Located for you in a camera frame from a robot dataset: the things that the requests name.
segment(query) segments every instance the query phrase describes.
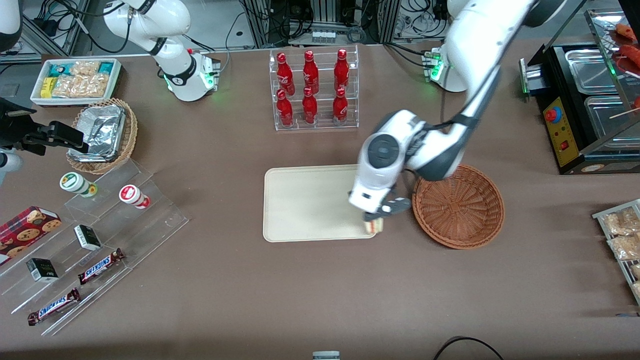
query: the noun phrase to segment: cookie box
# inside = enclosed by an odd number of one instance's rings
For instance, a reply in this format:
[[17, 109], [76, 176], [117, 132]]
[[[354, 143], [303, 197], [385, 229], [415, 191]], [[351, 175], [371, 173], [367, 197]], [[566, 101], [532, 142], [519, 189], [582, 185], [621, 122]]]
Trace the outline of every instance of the cookie box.
[[30, 206], [4, 225], [0, 225], [0, 265], [26, 250], [48, 232], [60, 226], [60, 217]]

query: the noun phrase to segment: red bottle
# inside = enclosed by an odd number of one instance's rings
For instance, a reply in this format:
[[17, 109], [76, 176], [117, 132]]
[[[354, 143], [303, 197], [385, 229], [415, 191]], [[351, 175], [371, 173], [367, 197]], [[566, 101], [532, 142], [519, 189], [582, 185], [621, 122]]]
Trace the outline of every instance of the red bottle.
[[309, 86], [314, 94], [320, 91], [320, 77], [318, 75], [318, 65], [314, 61], [314, 52], [305, 51], [305, 67], [302, 69], [305, 77], [305, 86]]
[[293, 85], [293, 71], [287, 63], [287, 57], [284, 53], [278, 53], [276, 56], [278, 59], [278, 82], [280, 88], [283, 88], [287, 92], [288, 96], [293, 96], [296, 93], [296, 86]]
[[280, 117], [280, 123], [284, 127], [293, 126], [293, 108], [291, 102], [287, 99], [287, 94], [282, 89], [278, 89], [276, 92], [278, 96], [278, 102], [276, 102], [276, 108], [278, 109], [278, 116]]
[[347, 63], [347, 51], [345, 49], [338, 50], [338, 61], [335, 62], [333, 76], [335, 78], [333, 87], [335, 87], [336, 91], [341, 87], [346, 89], [349, 86], [349, 64]]
[[302, 108], [305, 111], [305, 122], [309, 125], [315, 124], [318, 115], [318, 102], [314, 97], [313, 90], [309, 86], [305, 88], [305, 98], [302, 99]]
[[344, 88], [339, 88], [335, 95], [333, 100], [333, 123], [342, 126], [347, 122], [347, 106], [349, 103], [344, 97]]

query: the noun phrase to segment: sausage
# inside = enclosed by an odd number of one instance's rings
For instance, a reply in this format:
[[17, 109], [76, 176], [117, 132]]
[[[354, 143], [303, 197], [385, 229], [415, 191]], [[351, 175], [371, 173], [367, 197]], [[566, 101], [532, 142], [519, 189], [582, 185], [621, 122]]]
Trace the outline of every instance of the sausage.
[[636, 34], [629, 25], [616, 24], [616, 32], [629, 40], [637, 41]]

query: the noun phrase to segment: aluminum foil container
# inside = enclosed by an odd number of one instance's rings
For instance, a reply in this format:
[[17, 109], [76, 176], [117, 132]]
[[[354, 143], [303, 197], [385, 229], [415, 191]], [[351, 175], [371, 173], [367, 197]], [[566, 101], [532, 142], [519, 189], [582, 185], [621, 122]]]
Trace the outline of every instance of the aluminum foil container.
[[67, 154], [79, 162], [111, 162], [118, 157], [126, 111], [118, 105], [96, 106], [80, 114], [76, 129], [84, 133], [89, 151], [69, 149]]

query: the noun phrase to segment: table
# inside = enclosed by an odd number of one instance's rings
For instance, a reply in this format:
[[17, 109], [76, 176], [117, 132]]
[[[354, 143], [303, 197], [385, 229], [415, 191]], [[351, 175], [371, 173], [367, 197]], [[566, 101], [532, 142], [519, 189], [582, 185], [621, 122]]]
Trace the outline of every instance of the table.
[[[516, 41], [499, 89], [463, 162], [491, 177], [506, 221], [491, 244], [447, 249], [410, 212], [369, 240], [268, 243], [263, 177], [274, 167], [356, 161], [383, 114], [401, 108], [438, 122], [441, 91], [382, 46], [360, 46], [360, 128], [329, 133], [273, 129], [267, 51], [233, 53], [220, 90], [176, 100], [151, 57], [123, 57], [118, 93], [136, 112], [133, 158], [192, 221], [58, 335], [41, 338], [0, 307], [3, 360], [425, 359], [455, 335], [481, 338], [508, 359], [637, 359], [637, 311], [590, 214], [639, 197], [640, 176], [559, 176], [534, 102], [517, 96], [517, 60], [542, 40]], [[430, 48], [432, 44], [418, 46]], [[464, 95], [447, 94], [445, 116]], [[70, 123], [78, 109], [38, 109]], [[58, 179], [64, 149], [25, 154], [0, 188], [0, 221], [28, 205], [70, 198]], [[486, 356], [458, 344], [441, 359]]]

